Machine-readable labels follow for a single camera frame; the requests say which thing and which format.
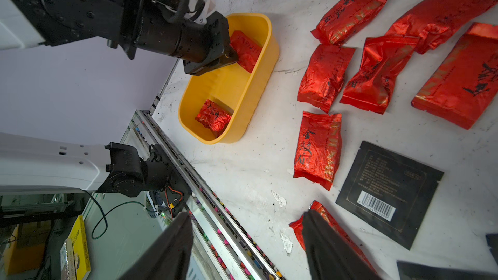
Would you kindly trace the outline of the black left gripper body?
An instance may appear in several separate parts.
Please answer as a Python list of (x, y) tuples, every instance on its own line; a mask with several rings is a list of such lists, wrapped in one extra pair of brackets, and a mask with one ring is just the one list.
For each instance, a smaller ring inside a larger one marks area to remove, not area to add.
[(192, 76), (201, 76), (239, 59), (230, 45), (228, 20), (219, 12), (209, 16), (205, 25), (186, 19), (169, 23), (159, 7), (150, 5), (142, 13), (134, 45), (182, 59), (185, 73)]

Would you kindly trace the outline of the black tea bag packet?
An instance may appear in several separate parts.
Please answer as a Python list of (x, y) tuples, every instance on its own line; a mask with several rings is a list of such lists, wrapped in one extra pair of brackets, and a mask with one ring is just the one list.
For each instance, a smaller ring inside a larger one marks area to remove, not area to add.
[(498, 234), (490, 233), (486, 235), (486, 242), (492, 257), (496, 264), (498, 264)]
[(496, 274), (482, 272), (472, 272), (451, 268), (429, 267), (421, 264), (398, 261), (398, 272), (400, 279), (422, 279), (422, 280), (466, 280), (477, 279), (487, 280), (497, 279)]
[(443, 176), (363, 141), (336, 203), (409, 250)]

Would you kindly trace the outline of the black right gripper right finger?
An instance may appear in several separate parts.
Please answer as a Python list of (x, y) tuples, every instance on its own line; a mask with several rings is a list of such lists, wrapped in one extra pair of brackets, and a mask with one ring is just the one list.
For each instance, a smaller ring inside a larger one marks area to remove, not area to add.
[(379, 279), (315, 210), (303, 214), (303, 239), (312, 279)]

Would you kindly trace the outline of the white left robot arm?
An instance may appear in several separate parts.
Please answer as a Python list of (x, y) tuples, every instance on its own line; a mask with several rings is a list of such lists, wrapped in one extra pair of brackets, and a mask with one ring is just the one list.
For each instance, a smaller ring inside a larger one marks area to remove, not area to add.
[(139, 49), (182, 59), (193, 76), (238, 59), (228, 21), (211, 0), (1, 0), (1, 49), (93, 37), (129, 59)]

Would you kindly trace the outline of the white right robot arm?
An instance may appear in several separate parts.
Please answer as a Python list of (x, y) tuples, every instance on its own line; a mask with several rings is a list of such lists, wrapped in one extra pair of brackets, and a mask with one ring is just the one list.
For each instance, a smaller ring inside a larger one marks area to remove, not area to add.
[[(78, 145), (1, 135), (1, 192), (43, 193), (73, 190), (121, 193), (136, 197), (142, 191), (161, 191), (175, 180), (206, 203), (210, 216), (226, 232), (245, 239), (217, 200), (195, 183), (193, 171), (160, 145), (141, 159), (130, 145)], [(193, 247), (194, 226), (187, 212), (172, 224), (124, 273), (124, 279), (185, 279)], [(303, 214), (303, 238), (313, 279), (377, 279), (345, 239), (315, 210)]]

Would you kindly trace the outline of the eleventh red tea bag packet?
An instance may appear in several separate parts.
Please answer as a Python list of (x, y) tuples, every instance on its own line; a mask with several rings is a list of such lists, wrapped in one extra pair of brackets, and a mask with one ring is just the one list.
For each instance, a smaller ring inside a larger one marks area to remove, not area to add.
[(215, 138), (218, 138), (229, 125), (232, 120), (232, 115), (221, 108), (217, 103), (207, 99), (198, 112), (195, 120), (203, 127), (209, 129)]

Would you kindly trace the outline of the yellow plastic storage box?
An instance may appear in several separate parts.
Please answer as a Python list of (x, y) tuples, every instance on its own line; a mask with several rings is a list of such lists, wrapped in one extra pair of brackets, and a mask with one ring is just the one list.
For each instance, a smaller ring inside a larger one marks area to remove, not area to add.
[[(238, 13), (230, 14), (227, 19), (229, 33), (242, 31), (257, 42), (262, 51), (251, 73), (238, 64), (231, 64), (201, 76), (191, 77), (180, 101), (178, 117), (187, 132), (207, 145), (234, 143), (242, 138), (280, 52), (271, 20), (266, 15)], [(215, 137), (208, 128), (195, 120), (208, 99), (232, 113), (231, 121), (219, 137)]]

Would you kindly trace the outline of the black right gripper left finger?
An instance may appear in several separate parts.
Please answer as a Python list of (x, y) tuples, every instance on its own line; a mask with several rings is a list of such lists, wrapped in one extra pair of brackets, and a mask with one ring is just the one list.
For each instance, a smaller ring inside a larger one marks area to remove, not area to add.
[(181, 212), (144, 254), (119, 278), (185, 280), (193, 248), (193, 225)]

